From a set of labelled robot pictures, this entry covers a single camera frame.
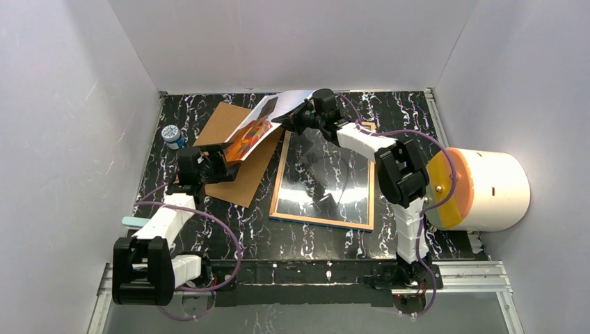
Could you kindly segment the hot air balloon photo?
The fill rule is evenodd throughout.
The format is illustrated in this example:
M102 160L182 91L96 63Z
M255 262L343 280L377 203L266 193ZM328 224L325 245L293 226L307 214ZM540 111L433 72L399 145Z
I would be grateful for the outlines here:
M280 123L273 122L273 119L295 109L313 92L289 90L263 97L225 140L229 144L224 149L225 160L245 161L267 136L280 128Z

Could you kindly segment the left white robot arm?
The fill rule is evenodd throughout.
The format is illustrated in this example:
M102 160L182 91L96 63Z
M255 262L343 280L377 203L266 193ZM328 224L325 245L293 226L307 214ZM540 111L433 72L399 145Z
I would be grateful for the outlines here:
M241 164L229 163L229 143L185 147L177 154L177 172L166 183L161 202L143 199L138 206L155 206L156 213L130 237L113 246L112 295L119 305L168 305L177 290L212 292L232 279L207 287L210 261L203 253L185 251L176 256L171 248L185 223L195 214L231 229L220 219L197 209L205 198L205 187L235 180Z

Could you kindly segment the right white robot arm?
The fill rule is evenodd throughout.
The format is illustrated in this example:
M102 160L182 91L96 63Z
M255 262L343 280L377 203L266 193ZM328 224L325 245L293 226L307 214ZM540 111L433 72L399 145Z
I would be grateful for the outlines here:
M271 119L296 134L317 129L324 139L351 150L375 165L381 193L392 205L397 229L398 285L417 283L418 294L436 291L438 281L424 235L424 204L429 175L416 144L377 134L340 110L337 95L328 88L309 93Z

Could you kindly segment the brown cardboard backing board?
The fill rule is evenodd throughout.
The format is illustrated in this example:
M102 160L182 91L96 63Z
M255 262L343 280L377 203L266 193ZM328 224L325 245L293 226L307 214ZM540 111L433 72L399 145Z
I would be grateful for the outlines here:
M225 102L218 103L194 144L205 145L222 142L249 113L250 110L244 107ZM241 163L235 180L208 184L205 187L205 193L213 198L248 208L262 182L263 175L282 134L283 130L280 128L267 136Z

